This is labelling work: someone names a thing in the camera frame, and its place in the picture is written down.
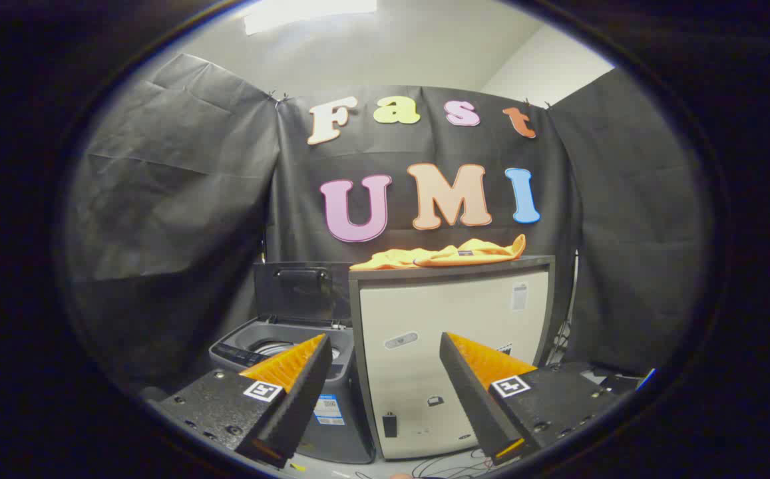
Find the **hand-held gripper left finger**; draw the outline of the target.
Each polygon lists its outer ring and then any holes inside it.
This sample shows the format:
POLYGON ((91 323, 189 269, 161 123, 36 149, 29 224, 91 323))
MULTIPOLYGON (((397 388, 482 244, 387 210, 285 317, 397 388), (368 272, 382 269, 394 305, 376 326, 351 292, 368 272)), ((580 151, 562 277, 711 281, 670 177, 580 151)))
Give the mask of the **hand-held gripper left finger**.
POLYGON ((295 454, 332 366, 326 334, 239 372, 216 368, 148 406, 192 439, 276 469, 295 454))

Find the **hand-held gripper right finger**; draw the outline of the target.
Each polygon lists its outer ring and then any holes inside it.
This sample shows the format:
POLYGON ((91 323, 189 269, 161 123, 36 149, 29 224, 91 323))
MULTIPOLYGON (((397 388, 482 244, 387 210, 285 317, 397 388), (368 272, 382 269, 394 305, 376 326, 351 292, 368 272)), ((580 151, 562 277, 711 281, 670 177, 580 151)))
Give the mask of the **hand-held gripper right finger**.
POLYGON ((536 454, 606 415, 621 399, 574 363, 536 367, 450 331, 439 358, 495 466, 536 454))

